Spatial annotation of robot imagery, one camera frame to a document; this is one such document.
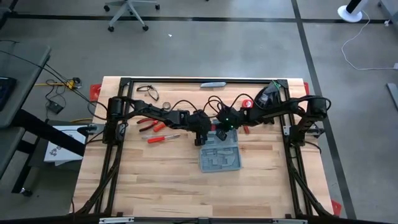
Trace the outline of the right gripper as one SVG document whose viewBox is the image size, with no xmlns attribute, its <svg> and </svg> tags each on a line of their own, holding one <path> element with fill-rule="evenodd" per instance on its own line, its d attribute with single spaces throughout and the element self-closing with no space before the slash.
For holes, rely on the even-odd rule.
<svg viewBox="0 0 398 224">
<path fill-rule="evenodd" d="M 216 118 L 219 121 L 216 136 L 222 141 L 228 137 L 229 130 L 238 129 L 242 125 L 241 113 L 233 107 L 223 107 Z"/>
</svg>

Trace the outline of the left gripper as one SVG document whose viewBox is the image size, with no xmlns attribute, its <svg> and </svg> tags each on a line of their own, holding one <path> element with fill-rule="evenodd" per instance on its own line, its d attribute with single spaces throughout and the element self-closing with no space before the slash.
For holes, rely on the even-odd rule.
<svg viewBox="0 0 398 224">
<path fill-rule="evenodd" d="M 211 121 L 203 110 L 197 110 L 187 117 L 187 130 L 195 132 L 195 145 L 205 145 L 207 132 L 211 131 Z"/>
</svg>

